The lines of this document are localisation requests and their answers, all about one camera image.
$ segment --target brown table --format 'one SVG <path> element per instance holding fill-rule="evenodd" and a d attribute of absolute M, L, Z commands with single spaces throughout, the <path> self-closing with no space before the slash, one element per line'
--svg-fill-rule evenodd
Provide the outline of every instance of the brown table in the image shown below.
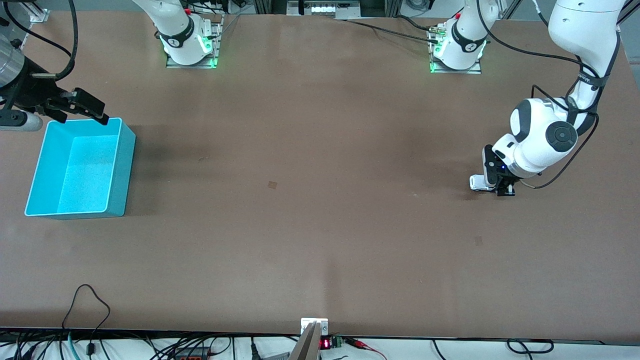
<path fill-rule="evenodd" d="M 166 70 L 145 14 L 79 26 L 62 85 L 138 135 L 127 213 L 26 218 L 43 131 L 1 133 L 0 325 L 59 326 L 88 282 L 107 327 L 296 332 L 322 316 L 355 334 L 640 340 L 640 97 L 623 52 L 575 163 L 499 199 L 468 189 L 482 147 L 532 83 L 564 94 L 573 64 L 494 43 L 481 76 L 430 74 L 420 42 L 247 16 L 218 69 Z M 35 30 L 71 43 L 67 13 Z M 495 32 L 562 53 L 537 22 Z M 33 38 L 26 54 L 66 62 Z M 101 305 L 78 305 L 69 325 L 95 326 Z"/>

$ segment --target blue plastic bin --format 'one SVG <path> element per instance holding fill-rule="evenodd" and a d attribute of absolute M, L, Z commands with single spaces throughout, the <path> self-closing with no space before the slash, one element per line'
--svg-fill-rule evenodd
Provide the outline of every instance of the blue plastic bin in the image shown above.
<path fill-rule="evenodd" d="M 120 217 L 136 135 L 120 118 L 51 121 L 24 214 L 60 220 Z"/>

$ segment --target black connector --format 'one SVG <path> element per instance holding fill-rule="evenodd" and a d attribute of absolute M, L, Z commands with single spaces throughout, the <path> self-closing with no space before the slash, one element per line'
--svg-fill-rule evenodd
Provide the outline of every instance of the black connector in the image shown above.
<path fill-rule="evenodd" d="M 356 346 L 356 339 L 353 338 L 342 338 L 342 340 L 344 341 L 345 344 L 347 345 L 351 345 L 352 347 L 357 347 Z"/>
<path fill-rule="evenodd" d="M 86 345 L 86 354 L 88 356 L 95 354 L 95 345 L 93 343 L 89 343 Z"/>

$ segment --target green led light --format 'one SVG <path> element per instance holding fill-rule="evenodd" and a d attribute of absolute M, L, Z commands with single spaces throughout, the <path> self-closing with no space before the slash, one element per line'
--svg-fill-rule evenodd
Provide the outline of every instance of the green led light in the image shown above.
<path fill-rule="evenodd" d="M 200 35 L 197 36 L 198 42 L 200 42 L 200 46 L 202 47 L 202 51 L 208 53 L 211 51 L 211 40 L 204 39 Z"/>

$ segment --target black cable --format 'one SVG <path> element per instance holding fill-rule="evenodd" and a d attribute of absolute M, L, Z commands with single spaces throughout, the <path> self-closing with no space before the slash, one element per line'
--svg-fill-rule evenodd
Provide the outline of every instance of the black cable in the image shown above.
<path fill-rule="evenodd" d="M 211 13 L 213 13 L 213 14 L 218 14 L 218 13 L 216 13 L 216 12 L 220 12 L 220 11 L 222 11 L 223 13 L 227 13 L 227 14 L 228 14 L 228 12 L 226 12 L 224 9 L 214 9 L 214 8 L 211 8 L 209 5 L 207 5 L 207 4 L 205 4 L 205 3 L 203 3 L 202 1 L 199 1 L 199 2 L 198 2 L 198 4 L 201 4 L 201 5 L 197 5 L 197 4 L 195 4 L 195 2 L 194 2 L 194 1 L 187 1 L 187 0 L 183 0 L 183 1 L 184 1 L 185 3 L 187 3 L 188 5 L 193 6 L 194 8 L 200 8 L 200 9 L 209 10 L 209 11 L 211 11 Z"/>
<path fill-rule="evenodd" d="M 62 339 L 63 339 L 64 331 L 60 331 L 60 336 L 58 337 L 58 351 L 60 352 L 60 360 L 65 360 L 64 354 L 62 354 Z"/>
<path fill-rule="evenodd" d="M 222 351 L 219 352 L 212 352 L 211 351 L 211 347 L 213 346 L 213 342 L 216 341 L 216 339 L 218 338 L 213 338 L 213 340 L 211 341 L 211 344 L 209 344 L 209 356 L 216 356 L 216 355 L 220 355 L 223 352 L 227 351 L 230 347 L 231 347 L 231 336 L 229 336 L 229 343 L 227 344 L 227 347 L 225 347 Z"/>
<path fill-rule="evenodd" d="M 156 346 L 154 345 L 153 341 L 151 341 L 151 339 L 149 338 L 149 335 L 145 335 L 147 337 L 147 343 L 149 344 L 149 346 L 151 346 L 152 349 L 154 349 L 154 352 L 158 353 L 158 349 L 156 349 Z"/>
<path fill-rule="evenodd" d="M 190 338 L 181 338 L 177 342 L 171 345 L 168 345 L 167 347 L 164 347 L 163 349 L 158 351 L 158 353 L 153 355 L 149 360 L 153 360 L 155 358 L 158 358 L 158 360 L 161 360 L 163 356 L 167 356 L 167 357 L 174 356 L 176 353 L 176 350 L 182 347 L 183 345 L 189 343 L 189 341 L 191 341 Z"/>
<path fill-rule="evenodd" d="M 540 20 L 542 20 L 546 27 L 549 27 L 549 22 L 545 19 L 545 16 L 542 15 L 542 13 L 538 13 L 538 17 L 540 18 Z"/>
<path fill-rule="evenodd" d="M 433 342 L 433 346 L 436 348 L 436 352 L 438 353 L 438 356 L 440 356 L 442 360 L 447 360 L 440 352 L 440 349 L 438 348 L 438 343 L 435 340 L 431 340 L 431 341 Z"/>
<path fill-rule="evenodd" d="M 513 347 L 511 347 L 511 342 L 512 341 L 520 344 L 520 346 L 524 350 L 516 350 Z M 509 350 L 511 350 L 512 352 L 514 352 L 516 354 L 527 355 L 527 356 L 529 356 L 529 360 L 533 360 L 533 354 L 548 354 L 551 351 L 553 351 L 554 347 L 555 347 L 554 342 L 549 340 L 548 344 L 550 344 L 551 346 L 546 350 L 533 351 L 533 350 L 529 350 L 529 348 L 527 348 L 527 345 L 525 345 L 524 342 L 522 342 L 522 341 L 520 341 L 518 339 L 507 339 L 507 347 L 509 348 Z"/>
<path fill-rule="evenodd" d="M 53 336 L 49 342 L 47 343 L 47 345 L 44 347 L 44 349 L 42 349 L 42 352 L 40 353 L 40 355 L 36 358 L 36 360 L 41 360 L 44 359 L 44 356 L 47 353 L 47 350 L 49 349 L 49 347 L 51 346 L 51 344 L 53 343 L 53 341 L 56 339 L 55 336 Z"/>
<path fill-rule="evenodd" d="M 109 357 L 109 354 L 107 353 L 107 349 L 104 348 L 104 344 L 102 343 L 102 338 L 98 337 L 98 340 L 100 341 L 100 347 L 102 348 L 102 352 L 104 353 L 104 357 L 106 357 L 107 360 L 111 360 L 111 358 Z"/>
<path fill-rule="evenodd" d="M 410 17 L 404 16 L 404 15 L 396 15 L 394 16 L 395 18 L 398 19 L 404 19 L 407 20 L 409 22 L 409 24 L 411 24 L 414 28 L 423 30 L 423 31 L 429 31 L 430 26 L 421 26 L 415 23 L 415 21 L 413 21 Z"/>
<path fill-rule="evenodd" d="M 458 10 L 455 14 L 451 15 L 450 19 L 454 18 L 457 14 L 459 14 L 459 13 L 460 13 L 462 10 L 464 10 L 464 9 L 465 9 L 465 7 L 464 7 L 464 6 L 462 6 L 462 7 L 460 8 L 460 10 Z"/>
<path fill-rule="evenodd" d="M 91 334 L 89 335 L 89 344 L 92 343 L 93 340 L 93 334 L 95 334 L 95 332 L 98 330 L 98 328 L 100 326 L 102 326 L 102 324 L 104 324 L 105 321 L 107 321 L 107 319 L 109 318 L 109 315 L 111 314 L 111 307 L 109 306 L 109 304 L 107 304 L 104 300 L 102 300 L 98 294 L 95 292 L 95 290 L 93 289 L 93 287 L 89 284 L 82 284 L 80 286 L 78 286 L 76 288 L 76 292 L 74 293 L 74 298 L 73 300 L 71 300 L 71 306 L 69 306 L 69 310 L 67 311 L 67 314 L 65 315 L 65 318 L 62 319 L 62 325 L 61 328 L 64 330 L 65 329 L 65 322 L 67 322 L 67 318 L 69 317 L 69 314 L 71 313 L 71 310 L 74 308 L 74 304 L 76 303 L 76 297 L 78 295 L 78 291 L 80 291 L 81 288 L 83 287 L 87 287 L 91 290 L 91 292 L 93 293 L 93 296 L 96 298 L 96 300 L 98 300 L 99 302 L 102 303 L 102 305 L 104 305 L 104 307 L 107 308 L 107 315 L 102 319 L 102 321 L 98 324 L 98 326 L 96 326 L 93 331 L 91 332 Z M 89 360 L 91 360 L 93 354 L 89 354 Z"/>
<path fill-rule="evenodd" d="M 390 34 L 393 34 L 393 35 L 398 35 L 398 36 L 400 36 L 400 37 L 406 37 L 406 38 L 412 38 L 412 39 L 414 39 L 414 40 L 420 40 L 420 41 L 425 41 L 425 42 L 431 42 L 432 44 L 437 44 L 437 43 L 438 43 L 438 41 L 437 41 L 437 40 L 435 40 L 435 39 L 421 38 L 421 37 L 415 37 L 415 36 L 413 36 L 413 35 L 409 35 L 409 34 L 398 33 L 398 32 L 396 32 L 396 31 L 392 31 L 392 30 L 389 30 L 389 29 L 379 28 L 379 27 L 377 27 L 377 26 L 373 26 L 373 25 L 365 24 L 365 23 L 363 23 L 363 22 L 349 21 L 349 20 L 343 20 L 343 21 L 346 21 L 346 22 L 348 22 L 348 23 L 350 23 L 350 24 L 357 24 L 357 25 L 361 25 L 361 26 L 366 26 L 366 27 L 368 27 L 368 28 L 372 28 L 372 29 L 376 29 L 376 30 L 384 31 L 384 32 L 386 32 L 386 33 L 390 33 Z"/>
<path fill-rule="evenodd" d="M 74 46 L 71 49 L 71 55 L 69 56 L 69 61 L 67 62 L 67 66 L 65 66 L 65 68 L 62 69 L 62 71 L 57 74 L 48 74 L 48 73 L 31 74 L 31 76 L 34 78 L 38 78 L 38 79 L 53 78 L 56 81 L 62 80 L 65 77 L 67 77 L 71 73 L 71 71 L 74 69 L 74 66 L 76 64 L 76 54 L 78 51 L 78 19 L 77 19 L 76 5 L 74 4 L 74 0 L 68 0 L 68 1 L 69 1 L 69 10 L 71 11 L 71 22 L 74 29 Z"/>
<path fill-rule="evenodd" d="M 571 59 L 571 58 L 567 58 L 565 56 L 560 56 L 560 55 L 544 54 L 544 53 L 537 53 L 535 51 L 523 50 L 523 49 L 519 49 L 519 48 L 517 48 L 515 46 L 512 46 L 512 45 L 509 45 L 509 44 L 505 43 L 504 41 L 502 41 L 499 38 L 495 37 L 495 35 L 491 32 L 489 27 L 484 22 L 484 17 L 482 16 L 482 11 L 480 10 L 480 0 L 476 0 L 476 5 L 477 5 L 477 10 L 478 10 L 478 16 L 480 17 L 480 22 L 482 23 L 482 26 L 484 27 L 484 30 L 486 31 L 487 34 L 489 34 L 500 45 L 502 45 L 504 47 L 507 47 L 508 49 L 517 51 L 519 53 L 522 53 L 522 54 L 533 55 L 533 56 L 541 56 L 543 58 L 552 58 L 552 59 L 564 60 L 564 61 L 568 61 L 568 62 L 571 62 L 571 63 L 575 63 L 575 64 L 578 64 L 580 66 L 583 66 L 583 67 L 587 68 L 589 71 L 591 71 L 592 74 L 597 76 L 598 72 L 596 70 L 594 70 L 592 67 L 590 67 L 589 65 L 587 65 L 587 64 L 585 64 L 585 63 L 583 63 L 581 61 L 578 61 L 578 60 L 575 60 L 575 59 Z"/>
<path fill-rule="evenodd" d="M 185 349 L 187 349 L 187 348 L 191 348 L 191 351 L 189 351 L 189 353 L 188 353 L 188 354 L 187 354 L 187 356 L 186 356 L 186 357 L 187 357 L 187 359 L 191 359 L 191 355 L 193 354 L 193 352 L 198 348 L 198 346 L 199 346 L 200 344 L 202 344 L 202 346 L 204 346 L 204 342 L 205 342 L 205 341 L 207 341 L 207 338 L 206 338 L 206 339 L 199 340 L 199 341 L 197 341 L 195 344 L 194 344 L 194 343 L 192 343 L 192 344 L 189 344 L 188 346 L 185 346 Z"/>
<path fill-rule="evenodd" d="M 53 42 L 52 40 L 49 40 L 48 38 L 43 37 L 42 35 L 39 35 L 31 30 L 29 30 L 28 28 L 25 28 L 21 23 L 18 22 L 18 20 L 15 19 L 15 17 L 13 17 L 13 14 L 11 14 L 11 11 L 9 11 L 9 6 L 7 5 L 7 2 L 3 3 L 3 7 L 4 7 L 4 12 L 6 12 L 6 15 L 9 17 L 9 19 L 18 27 L 20 28 L 20 30 L 24 31 L 25 33 L 31 35 L 32 37 L 35 38 L 39 38 L 40 40 L 46 42 L 47 44 L 57 47 L 58 49 L 60 49 L 61 51 L 63 51 L 65 54 L 67 54 L 67 56 L 71 56 L 71 53 L 69 52 L 69 50 L 67 50 L 67 48 L 63 47 L 62 45 Z"/>
<path fill-rule="evenodd" d="M 558 100 L 555 100 L 548 92 L 542 90 L 542 88 L 536 84 L 531 85 L 531 97 L 534 97 L 534 90 L 541 92 L 544 96 L 546 96 L 549 100 L 551 100 L 554 104 L 558 105 L 562 110 L 569 111 L 565 105 L 561 104 Z"/>
<path fill-rule="evenodd" d="M 74 65 L 76 63 L 76 54 L 78 52 L 78 18 L 76 14 L 76 5 L 74 4 L 74 0 L 69 0 L 69 10 L 71 11 L 71 23 L 74 29 L 74 45 L 71 49 L 71 57 L 69 58 L 69 62 L 67 66 L 62 69 L 61 72 L 56 74 L 56 80 L 62 80 L 66 78 L 71 71 L 74 69 Z"/>
<path fill-rule="evenodd" d="M 22 334 L 18 334 L 18 337 L 15 339 L 15 351 L 13 352 L 14 359 L 18 358 L 18 354 L 22 354 L 22 344 L 20 343 L 21 337 L 22 337 Z"/>
<path fill-rule="evenodd" d="M 634 11 L 635 11 L 636 9 L 638 9 L 638 6 L 640 6 L 640 3 L 636 4 L 636 5 L 634 6 L 634 8 L 633 8 L 633 9 L 631 9 L 631 11 L 627 12 L 627 13 L 622 17 L 622 19 L 618 20 L 618 22 L 616 23 L 616 25 L 620 25 L 623 21 L 627 20 L 627 19 L 631 16 L 631 14 L 633 14 L 633 13 L 634 13 Z"/>

